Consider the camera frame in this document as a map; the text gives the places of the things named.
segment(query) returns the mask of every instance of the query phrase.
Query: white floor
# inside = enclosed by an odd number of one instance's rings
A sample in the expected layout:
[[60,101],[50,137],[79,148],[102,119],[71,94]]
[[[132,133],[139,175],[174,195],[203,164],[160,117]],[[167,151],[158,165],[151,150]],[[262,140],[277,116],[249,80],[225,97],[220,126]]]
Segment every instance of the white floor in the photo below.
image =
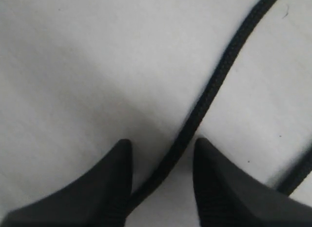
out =
[[[0,217],[134,143],[135,187],[167,151],[258,0],[0,0]],[[274,186],[312,142],[312,0],[279,0],[197,136]],[[198,225],[192,148],[127,227]],[[312,205],[312,176],[292,195]]]

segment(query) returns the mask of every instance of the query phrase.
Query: white surface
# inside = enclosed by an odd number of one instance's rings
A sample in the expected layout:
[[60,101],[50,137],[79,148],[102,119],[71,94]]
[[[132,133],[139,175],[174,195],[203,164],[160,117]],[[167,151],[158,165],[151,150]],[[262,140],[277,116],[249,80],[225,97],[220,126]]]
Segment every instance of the white surface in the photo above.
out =
[[[0,216],[73,181],[119,138],[134,143],[137,187],[257,1],[0,0]],[[312,0],[273,6],[197,134],[270,186],[312,138],[311,16]],[[127,227],[199,226],[192,147]],[[311,188],[309,177],[293,197],[312,205]]]

